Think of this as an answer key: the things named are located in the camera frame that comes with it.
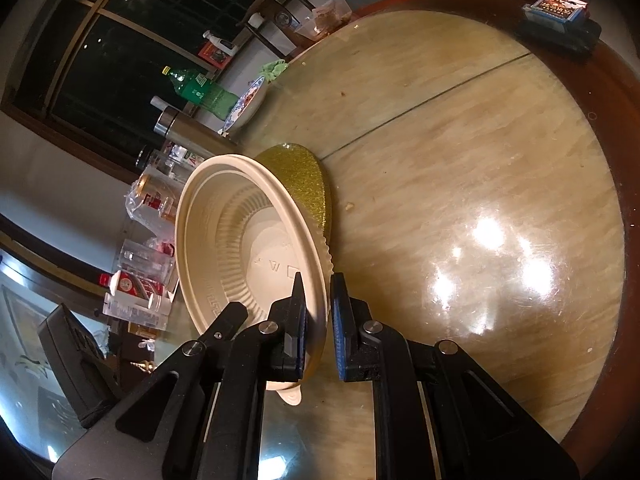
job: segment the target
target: window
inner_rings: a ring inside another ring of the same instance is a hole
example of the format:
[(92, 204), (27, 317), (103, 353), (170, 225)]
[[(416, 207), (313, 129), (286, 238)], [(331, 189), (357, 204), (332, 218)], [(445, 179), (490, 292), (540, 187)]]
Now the window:
[(151, 98), (180, 109), (186, 104), (162, 67), (215, 76), (217, 69), (198, 56), (202, 33), (233, 40), (254, 1), (60, 0), (9, 92), (11, 104), (135, 172), (142, 147), (162, 143), (153, 132), (159, 111)]

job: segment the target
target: clear plastic cup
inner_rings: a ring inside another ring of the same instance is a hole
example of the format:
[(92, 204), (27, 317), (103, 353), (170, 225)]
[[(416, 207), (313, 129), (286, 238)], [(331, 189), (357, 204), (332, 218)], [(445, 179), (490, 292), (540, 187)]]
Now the clear plastic cup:
[(175, 259), (150, 247), (124, 240), (118, 266), (142, 278), (166, 285), (174, 269)]

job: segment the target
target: soda bottle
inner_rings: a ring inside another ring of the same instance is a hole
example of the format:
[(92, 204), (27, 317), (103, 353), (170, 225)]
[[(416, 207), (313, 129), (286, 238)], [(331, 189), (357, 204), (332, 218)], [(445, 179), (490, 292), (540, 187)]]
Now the soda bottle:
[(238, 102), (237, 95), (227, 92), (194, 68), (178, 70), (165, 66), (162, 73), (169, 76), (180, 97), (201, 106), (223, 121)]

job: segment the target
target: black object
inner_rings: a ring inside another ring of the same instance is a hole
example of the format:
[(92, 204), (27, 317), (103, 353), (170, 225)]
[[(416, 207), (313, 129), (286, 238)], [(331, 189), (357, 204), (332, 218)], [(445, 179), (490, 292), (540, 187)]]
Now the black object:
[[(77, 322), (63, 306), (49, 317), (56, 316)], [(53, 480), (257, 478), (266, 381), (295, 382), (304, 369), (300, 274), (291, 297), (273, 303), (267, 321), (234, 338), (246, 318), (244, 305), (229, 303), (200, 338), (184, 343), (103, 413), (60, 457)], [(67, 397), (95, 384), (95, 376), (67, 362), (68, 353), (56, 361), (51, 345), (44, 348), (55, 375), (68, 375), (60, 381)]]
[(456, 343), (407, 341), (373, 321), (339, 273), (331, 301), (340, 378), (373, 382), (379, 480), (436, 478), (423, 402), (445, 480), (580, 478), (562, 447)]
[(580, 25), (567, 22), (565, 27), (565, 32), (559, 32), (524, 19), (516, 26), (514, 33), (525, 40), (545, 43), (558, 52), (581, 59), (587, 58), (598, 43), (602, 27), (590, 19), (586, 19)]
[(60, 304), (40, 324), (38, 337), (80, 424), (90, 428), (122, 398), (94, 336)]

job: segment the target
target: round table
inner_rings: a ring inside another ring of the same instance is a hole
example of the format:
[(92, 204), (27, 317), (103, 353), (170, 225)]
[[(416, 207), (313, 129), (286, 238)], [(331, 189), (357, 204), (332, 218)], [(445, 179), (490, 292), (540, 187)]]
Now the round table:
[[(584, 102), (612, 92), (584, 76), (610, 51), (599, 44), (585, 64), (515, 41), (498, 30), (517, 22), (514, 0), (385, 7), (270, 85), (242, 152), (295, 142), (315, 153), (332, 184), (330, 249), (350, 295), (406, 338), (457, 341), (557, 440), (573, 426), (564, 444), (585, 473), (624, 422), (607, 413), (604, 435), (586, 435), (598, 422), (590, 410), (612, 399), (603, 377), (616, 368), (607, 355), (619, 313), (638, 316), (625, 307), (636, 294), (638, 199), (621, 192), (638, 178), (620, 162), (638, 142), (627, 154), (603, 142), (616, 126), (606, 97)], [(615, 61), (602, 78), (626, 77), (631, 102), (637, 81)], [(193, 336), (184, 308), (169, 331), (176, 343)], [(620, 332), (616, 345), (629, 344)], [(626, 381), (640, 384), (638, 373)], [(261, 459), (281, 457), (286, 478), (374, 478), (371, 386), (338, 381), (331, 334), (302, 397), (287, 406), (268, 392)]]

